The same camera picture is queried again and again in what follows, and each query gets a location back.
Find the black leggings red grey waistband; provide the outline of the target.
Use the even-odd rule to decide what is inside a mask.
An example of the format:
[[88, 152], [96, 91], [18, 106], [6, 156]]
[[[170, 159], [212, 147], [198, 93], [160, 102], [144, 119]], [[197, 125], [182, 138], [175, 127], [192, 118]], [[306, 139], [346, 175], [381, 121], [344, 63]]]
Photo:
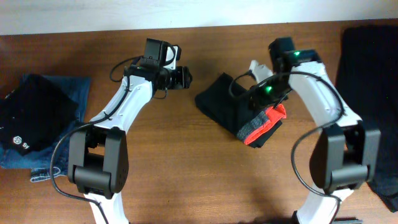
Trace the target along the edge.
[[287, 117], [282, 104], [277, 108], [252, 109], [249, 100], [234, 100], [228, 93], [233, 78], [220, 75], [211, 86], [195, 97], [197, 108], [227, 129], [245, 145], [258, 148], [273, 135]]

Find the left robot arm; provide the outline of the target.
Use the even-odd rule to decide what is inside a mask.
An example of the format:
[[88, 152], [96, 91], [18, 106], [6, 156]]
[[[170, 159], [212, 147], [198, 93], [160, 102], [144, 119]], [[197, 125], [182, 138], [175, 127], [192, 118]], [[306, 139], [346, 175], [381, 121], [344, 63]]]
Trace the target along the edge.
[[157, 91], [189, 88], [192, 75], [177, 65], [180, 55], [178, 45], [147, 39], [143, 55], [124, 67], [110, 102], [73, 130], [67, 176], [90, 204], [96, 223], [128, 223], [121, 195], [129, 172], [126, 135]]

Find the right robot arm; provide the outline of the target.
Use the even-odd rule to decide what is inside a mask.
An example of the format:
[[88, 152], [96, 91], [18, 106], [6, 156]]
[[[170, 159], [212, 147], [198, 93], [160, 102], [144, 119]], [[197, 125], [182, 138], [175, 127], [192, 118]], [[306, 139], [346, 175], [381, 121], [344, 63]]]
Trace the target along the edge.
[[296, 140], [291, 161], [305, 138], [319, 134], [309, 160], [312, 185], [302, 179], [292, 163], [309, 194], [290, 221], [338, 223], [336, 215], [342, 202], [375, 175], [381, 132], [345, 103], [315, 50], [297, 50], [290, 37], [281, 37], [269, 44], [269, 53], [272, 70], [262, 65], [250, 69], [257, 81], [249, 91], [254, 107], [277, 107], [291, 91], [302, 99], [316, 126]]

